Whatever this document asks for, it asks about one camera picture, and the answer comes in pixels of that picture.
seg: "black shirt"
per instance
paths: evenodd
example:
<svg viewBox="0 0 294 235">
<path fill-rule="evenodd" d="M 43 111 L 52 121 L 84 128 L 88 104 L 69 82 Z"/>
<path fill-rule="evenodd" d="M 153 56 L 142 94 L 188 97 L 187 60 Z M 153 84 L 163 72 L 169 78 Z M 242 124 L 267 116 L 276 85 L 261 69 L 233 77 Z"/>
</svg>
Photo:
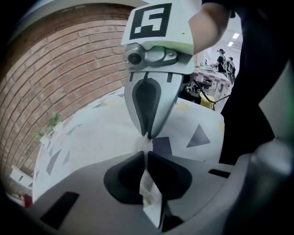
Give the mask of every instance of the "black shirt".
<svg viewBox="0 0 294 235">
<path fill-rule="evenodd" d="M 291 7 L 287 2 L 203 0 L 221 4 L 241 18 L 243 45 L 236 82 L 221 114 L 225 136 L 221 163 L 234 164 L 237 158 L 253 152 L 274 138 L 273 131 L 259 108 L 259 103 L 279 79 L 290 59 L 291 37 L 288 31 Z"/>
<path fill-rule="evenodd" d="M 225 72 L 225 70 L 224 70 L 224 68 L 223 68 L 223 64 L 225 63 L 226 60 L 224 59 L 224 57 L 219 56 L 219 57 L 217 58 L 217 61 L 219 62 L 219 65 L 217 66 L 218 69 L 219 69 L 219 72 L 220 72 L 220 73 Z"/>
</svg>

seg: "black hat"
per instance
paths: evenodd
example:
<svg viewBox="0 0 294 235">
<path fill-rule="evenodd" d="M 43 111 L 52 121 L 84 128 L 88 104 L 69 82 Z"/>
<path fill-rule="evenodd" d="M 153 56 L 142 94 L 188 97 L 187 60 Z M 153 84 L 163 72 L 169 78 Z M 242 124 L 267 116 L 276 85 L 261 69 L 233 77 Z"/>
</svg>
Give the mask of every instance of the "black hat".
<svg viewBox="0 0 294 235">
<path fill-rule="evenodd" d="M 225 54 L 225 51 L 223 49 L 217 50 L 217 52 L 221 52 L 222 54 Z"/>
</svg>

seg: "black sleeve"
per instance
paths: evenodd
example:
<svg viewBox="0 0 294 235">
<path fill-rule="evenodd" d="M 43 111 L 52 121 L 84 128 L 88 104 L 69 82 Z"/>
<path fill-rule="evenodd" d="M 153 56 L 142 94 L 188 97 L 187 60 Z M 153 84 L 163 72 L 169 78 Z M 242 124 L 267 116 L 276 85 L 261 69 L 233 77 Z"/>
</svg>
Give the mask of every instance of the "black sleeve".
<svg viewBox="0 0 294 235">
<path fill-rule="evenodd" d="M 227 9 L 232 11 L 230 18 L 235 18 L 236 14 L 234 9 L 235 9 L 236 2 L 234 0 L 202 0 L 202 4 L 209 3 L 209 2 L 218 3 L 225 6 Z"/>
<path fill-rule="evenodd" d="M 223 63 L 224 63 L 224 58 L 221 57 L 221 56 L 219 56 L 219 57 L 217 58 L 217 61 L 218 61 L 219 63 L 223 64 Z"/>
</svg>

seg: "black cable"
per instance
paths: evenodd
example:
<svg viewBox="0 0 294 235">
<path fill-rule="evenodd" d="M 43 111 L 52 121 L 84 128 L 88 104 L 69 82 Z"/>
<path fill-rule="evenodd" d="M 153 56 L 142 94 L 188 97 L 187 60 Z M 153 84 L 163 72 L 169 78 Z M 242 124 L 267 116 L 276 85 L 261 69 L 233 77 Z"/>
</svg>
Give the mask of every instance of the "black cable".
<svg viewBox="0 0 294 235">
<path fill-rule="evenodd" d="M 230 95 L 226 95 L 226 96 L 222 97 L 221 99 L 219 99 L 218 101 L 211 101 L 211 100 L 206 96 L 205 92 L 203 91 L 203 89 L 202 89 L 202 87 L 199 85 L 199 83 L 198 83 L 197 81 L 194 81 L 194 82 L 197 84 L 197 86 L 200 88 L 201 92 L 203 93 L 204 97 L 205 97 L 210 103 L 217 103 L 217 102 L 219 102 L 219 101 L 221 101 L 221 100 L 223 100 L 223 99 L 225 99 L 225 98 L 227 98 L 227 97 L 230 96 Z"/>
</svg>

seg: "patterned tablecloth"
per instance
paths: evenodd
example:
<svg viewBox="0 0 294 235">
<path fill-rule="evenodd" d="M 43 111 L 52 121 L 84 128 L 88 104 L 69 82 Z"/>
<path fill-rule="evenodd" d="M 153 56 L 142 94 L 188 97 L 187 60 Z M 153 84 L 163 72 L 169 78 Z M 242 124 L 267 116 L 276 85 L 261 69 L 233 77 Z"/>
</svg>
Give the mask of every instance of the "patterned tablecloth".
<svg viewBox="0 0 294 235">
<path fill-rule="evenodd" d="M 178 99 L 153 151 L 200 161 L 218 162 L 223 117 L 208 108 Z M 124 88 L 90 103 L 63 122 L 42 144 L 34 171 L 33 201 L 77 169 L 140 151 L 142 138 L 124 101 Z"/>
</svg>

